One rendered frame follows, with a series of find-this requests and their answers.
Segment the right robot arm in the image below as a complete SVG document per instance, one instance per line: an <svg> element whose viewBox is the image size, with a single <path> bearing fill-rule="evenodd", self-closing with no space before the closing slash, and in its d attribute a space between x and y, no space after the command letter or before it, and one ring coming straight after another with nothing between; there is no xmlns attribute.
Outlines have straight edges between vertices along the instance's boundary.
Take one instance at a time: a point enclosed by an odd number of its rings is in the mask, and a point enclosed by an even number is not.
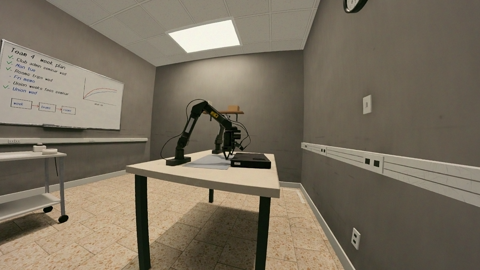
<svg viewBox="0 0 480 270"><path fill-rule="evenodd" d="M205 106L205 107L204 107ZM225 130L230 130L232 128L232 123L224 118L221 114L219 114L215 109L213 109L207 101L198 103L192 107L190 118L187 121L186 127L178 140L178 146L175 148L175 157L173 159L166 160L167 162L177 162L183 161L187 159L191 159L191 157L185 156L184 148L187 147L189 143L189 139L191 133L194 129L194 125L197 123L198 118L205 110L212 118L214 118L219 124L225 128ZM223 138L225 140L231 140L231 136L233 140L240 140L241 139L241 130L232 130L232 131L225 131L223 133Z"/></svg>

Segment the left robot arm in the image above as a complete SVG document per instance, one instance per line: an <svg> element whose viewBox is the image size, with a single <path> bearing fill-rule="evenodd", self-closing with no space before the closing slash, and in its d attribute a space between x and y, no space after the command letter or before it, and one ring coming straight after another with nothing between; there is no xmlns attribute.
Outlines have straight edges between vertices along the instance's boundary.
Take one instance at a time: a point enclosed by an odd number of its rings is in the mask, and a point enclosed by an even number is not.
<svg viewBox="0 0 480 270"><path fill-rule="evenodd" d="M224 117L226 117L227 119L230 119L230 115L224 115L222 114ZM228 116L228 117L227 117ZM231 121L232 123L232 121ZM238 130L237 126L235 124L232 123L232 128L230 128L230 130ZM219 130L218 130L218 134L217 134L217 137L215 139L215 149L212 150L212 152L220 152L222 151L221 150L221 144L223 143L223 140L222 140L222 136L223 136L223 132L224 132L224 128L223 126L220 124L219 126ZM241 149L241 151L243 150L242 147L240 147L239 149Z"/></svg>

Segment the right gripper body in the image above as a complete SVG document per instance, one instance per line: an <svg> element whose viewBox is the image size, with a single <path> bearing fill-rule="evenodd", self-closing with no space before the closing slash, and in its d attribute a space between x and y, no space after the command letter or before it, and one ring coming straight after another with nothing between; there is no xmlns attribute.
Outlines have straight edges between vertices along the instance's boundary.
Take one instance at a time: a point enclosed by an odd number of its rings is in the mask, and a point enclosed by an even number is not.
<svg viewBox="0 0 480 270"><path fill-rule="evenodd" d="M233 148L233 143L237 143L237 141L231 142L231 139L224 139L222 150L231 150ZM237 143L237 144L239 144L239 143Z"/></svg>

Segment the grey flat mat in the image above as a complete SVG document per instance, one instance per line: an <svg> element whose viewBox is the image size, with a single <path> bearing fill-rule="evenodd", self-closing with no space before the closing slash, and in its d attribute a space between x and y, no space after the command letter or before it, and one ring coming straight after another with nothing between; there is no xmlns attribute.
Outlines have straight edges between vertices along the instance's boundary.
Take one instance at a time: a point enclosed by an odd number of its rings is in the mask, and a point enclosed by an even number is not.
<svg viewBox="0 0 480 270"><path fill-rule="evenodd" d="M211 155L211 156L215 158L206 155L182 167L209 168L209 169L219 169L219 170L227 170L229 168L231 161L226 160L224 155Z"/></svg>

